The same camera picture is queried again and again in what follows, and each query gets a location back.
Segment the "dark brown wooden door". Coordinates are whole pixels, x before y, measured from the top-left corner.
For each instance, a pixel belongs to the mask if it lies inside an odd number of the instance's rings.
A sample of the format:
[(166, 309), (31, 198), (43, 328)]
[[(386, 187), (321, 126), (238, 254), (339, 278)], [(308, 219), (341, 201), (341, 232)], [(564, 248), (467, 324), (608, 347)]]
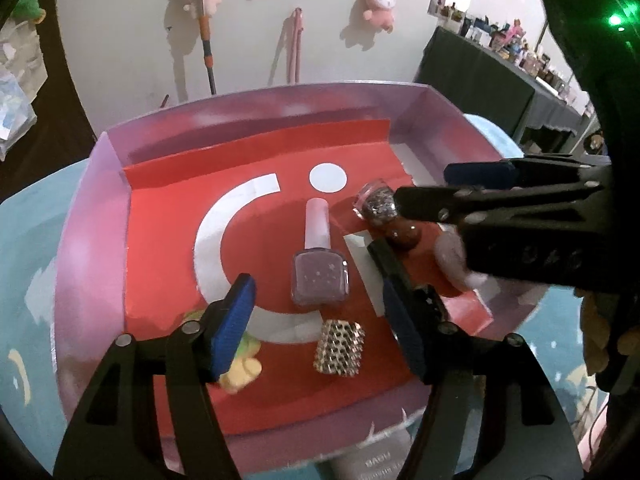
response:
[(9, 149), (1, 163), (2, 200), (87, 158), (96, 144), (68, 69), (58, 6), (55, 0), (43, 0), (43, 7), (47, 17), (38, 26), (38, 34), (48, 79), (35, 98), (35, 125)]

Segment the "dark cloth covered side table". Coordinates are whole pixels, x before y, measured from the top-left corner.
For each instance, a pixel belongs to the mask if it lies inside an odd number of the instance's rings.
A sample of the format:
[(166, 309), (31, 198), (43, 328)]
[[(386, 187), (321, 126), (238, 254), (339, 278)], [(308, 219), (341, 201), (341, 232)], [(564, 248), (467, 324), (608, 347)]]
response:
[(482, 116), (523, 144), (559, 151), (582, 116), (499, 55), (439, 26), (423, 50), (416, 82), (436, 89), (465, 114)]

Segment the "pink plush cow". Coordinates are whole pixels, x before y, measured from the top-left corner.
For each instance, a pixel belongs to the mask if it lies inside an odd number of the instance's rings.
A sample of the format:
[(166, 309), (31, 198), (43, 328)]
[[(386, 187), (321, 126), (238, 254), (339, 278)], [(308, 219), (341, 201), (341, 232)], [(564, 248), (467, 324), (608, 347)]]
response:
[(390, 34), (394, 29), (396, 0), (364, 0), (363, 19), (377, 30)]

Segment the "green capybara figurine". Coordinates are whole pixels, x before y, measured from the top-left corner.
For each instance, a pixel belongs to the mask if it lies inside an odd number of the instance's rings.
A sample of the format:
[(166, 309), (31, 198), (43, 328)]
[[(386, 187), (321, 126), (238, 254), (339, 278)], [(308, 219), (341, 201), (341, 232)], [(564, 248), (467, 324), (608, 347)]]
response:
[[(204, 312), (204, 309), (191, 310), (182, 315), (181, 321), (183, 323), (191, 321), (200, 322)], [(254, 382), (259, 375), (262, 374), (262, 363), (257, 359), (257, 353), (261, 346), (262, 344), (257, 338), (244, 332), (228, 370), (224, 372), (224, 374), (218, 374), (216, 376), (215, 384), (224, 390), (225, 393), (235, 394)], [(203, 377), (213, 379), (213, 372), (206, 370), (207, 365), (212, 362), (212, 359), (205, 359), (204, 344), (197, 344), (195, 350), (196, 362), (198, 362), (198, 365), (201, 365), (201, 367), (204, 366), (202, 370)]]

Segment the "dark red nail polish bottle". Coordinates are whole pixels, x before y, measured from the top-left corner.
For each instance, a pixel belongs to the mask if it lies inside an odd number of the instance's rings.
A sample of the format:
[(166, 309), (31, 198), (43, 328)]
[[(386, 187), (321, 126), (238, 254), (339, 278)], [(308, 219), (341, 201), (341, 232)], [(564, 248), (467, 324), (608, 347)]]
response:
[(396, 208), (394, 190), (384, 180), (375, 179), (363, 185), (352, 206), (375, 236), (385, 238), (398, 252), (408, 252), (419, 245), (421, 229), (401, 217)]

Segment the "teal patterned table mat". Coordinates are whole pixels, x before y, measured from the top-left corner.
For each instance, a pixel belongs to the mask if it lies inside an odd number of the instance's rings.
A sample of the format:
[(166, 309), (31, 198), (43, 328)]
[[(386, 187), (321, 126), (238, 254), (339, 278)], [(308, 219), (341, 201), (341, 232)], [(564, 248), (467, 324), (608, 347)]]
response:
[[(28, 452), (53, 470), (66, 428), (53, 355), (55, 256), (85, 172), (74, 162), (1, 205), (1, 408)], [(488, 280), (480, 289), (494, 318), (486, 338), (518, 328), (546, 372), (585, 456), (603, 434), (608, 396), (582, 362), (580, 300), (563, 287)]]

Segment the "green plush toy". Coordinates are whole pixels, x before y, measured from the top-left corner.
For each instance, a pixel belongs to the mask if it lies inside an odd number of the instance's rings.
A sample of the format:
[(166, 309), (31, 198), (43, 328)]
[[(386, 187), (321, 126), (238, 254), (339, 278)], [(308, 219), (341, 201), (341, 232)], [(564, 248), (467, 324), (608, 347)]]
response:
[(46, 18), (47, 12), (39, 3), (39, 0), (18, 0), (11, 12), (15, 21), (30, 21), (40, 24)]

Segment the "beige hanging organizer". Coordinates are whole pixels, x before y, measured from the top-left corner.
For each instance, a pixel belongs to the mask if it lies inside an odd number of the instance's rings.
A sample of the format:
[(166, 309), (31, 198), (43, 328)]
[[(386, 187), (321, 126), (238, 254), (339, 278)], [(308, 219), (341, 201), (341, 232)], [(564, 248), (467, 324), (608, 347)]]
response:
[(9, 18), (1, 29), (1, 65), (17, 80), (34, 102), (48, 78), (36, 26), (30, 21)]

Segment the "pink round Melody case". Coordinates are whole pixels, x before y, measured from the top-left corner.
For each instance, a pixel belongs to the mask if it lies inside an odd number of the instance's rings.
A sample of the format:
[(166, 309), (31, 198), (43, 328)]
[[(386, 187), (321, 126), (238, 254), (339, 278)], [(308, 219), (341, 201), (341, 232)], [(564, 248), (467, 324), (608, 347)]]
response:
[(462, 239), (454, 231), (444, 231), (437, 237), (434, 256), (439, 269), (457, 290), (478, 289), (487, 281), (486, 274), (473, 272), (466, 266)]

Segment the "lilac nail polish bottle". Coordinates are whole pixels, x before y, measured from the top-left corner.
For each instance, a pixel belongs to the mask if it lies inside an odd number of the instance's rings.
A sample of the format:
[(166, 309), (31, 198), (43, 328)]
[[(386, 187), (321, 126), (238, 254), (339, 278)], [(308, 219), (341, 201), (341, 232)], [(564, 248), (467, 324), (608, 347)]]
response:
[(331, 246), (329, 203), (311, 198), (305, 206), (304, 248), (292, 262), (294, 304), (314, 308), (340, 304), (349, 295), (348, 262)]

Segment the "pink cardboard box tray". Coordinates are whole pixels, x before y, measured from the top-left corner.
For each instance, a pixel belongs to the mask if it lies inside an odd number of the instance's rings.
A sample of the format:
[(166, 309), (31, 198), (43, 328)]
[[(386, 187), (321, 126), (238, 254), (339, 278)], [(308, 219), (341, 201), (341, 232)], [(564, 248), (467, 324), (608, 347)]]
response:
[[(347, 119), (390, 119), (390, 142), (419, 182), (442, 182), (450, 162), (500, 158), (494, 142), (435, 90), (420, 84), (332, 82), (265, 88), (179, 105), (101, 133), (58, 245), (54, 342), (56, 378), (68, 422), (112, 341), (125, 327), (126, 234), (131, 188), (124, 168), (190, 148), (269, 130)], [(501, 338), (535, 310), (546, 286), (490, 278), (480, 289), (494, 317), (481, 337)], [(401, 409), (419, 414), (428, 389), (416, 379), (337, 412), (231, 437), (241, 472), (252, 474), (329, 458), (370, 431), (396, 426)]]

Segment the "orange grey mop pole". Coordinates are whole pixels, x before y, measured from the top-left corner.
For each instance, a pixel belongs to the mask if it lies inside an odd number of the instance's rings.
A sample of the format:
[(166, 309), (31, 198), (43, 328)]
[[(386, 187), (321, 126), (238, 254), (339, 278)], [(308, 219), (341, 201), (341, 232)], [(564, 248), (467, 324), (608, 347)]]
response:
[(214, 74), (214, 57), (212, 44), (210, 43), (209, 16), (206, 12), (206, 0), (200, 0), (198, 28), (200, 29), (201, 42), (203, 47), (203, 60), (207, 72), (209, 91), (212, 96), (216, 96), (217, 88)]

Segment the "white plastic bag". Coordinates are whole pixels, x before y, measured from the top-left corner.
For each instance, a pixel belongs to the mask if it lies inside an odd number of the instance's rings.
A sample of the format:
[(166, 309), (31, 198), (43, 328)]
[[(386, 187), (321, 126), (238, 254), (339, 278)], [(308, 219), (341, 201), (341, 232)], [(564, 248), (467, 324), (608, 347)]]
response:
[(15, 76), (4, 67), (1, 67), (0, 98), (0, 157), (4, 162), (9, 149), (35, 125), (37, 116)]

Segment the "grey earbuds case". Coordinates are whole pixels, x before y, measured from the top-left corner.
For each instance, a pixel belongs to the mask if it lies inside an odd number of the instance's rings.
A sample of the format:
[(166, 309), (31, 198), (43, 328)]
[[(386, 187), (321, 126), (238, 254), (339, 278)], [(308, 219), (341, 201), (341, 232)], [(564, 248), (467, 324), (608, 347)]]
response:
[(382, 439), (357, 446), (329, 461), (335, 479), (396, 479), (411, 448), (411, 436), (401, 429)]

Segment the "red Miniso paper liner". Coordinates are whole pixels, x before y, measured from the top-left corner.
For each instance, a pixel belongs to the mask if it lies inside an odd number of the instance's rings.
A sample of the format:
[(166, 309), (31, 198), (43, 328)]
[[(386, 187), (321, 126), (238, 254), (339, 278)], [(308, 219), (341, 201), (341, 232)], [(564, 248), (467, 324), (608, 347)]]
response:
[[(385, 119), (326, 122), (140, 162), (132, 188), (125, 311), (140, 338), (171, 332), (191, 310), (250, 274), (248, 323), (262, 374), (235, 394), (208, 392), (229, 436), (306, 422), (413, 380), (384, 316), (367, 225), (352, 210), (363, 185), (409, 183)], [(331, 246), (348, 262), (340, 304), (302, 308), (292, 262), (304, 248), (305, 206), (329, 203)]]

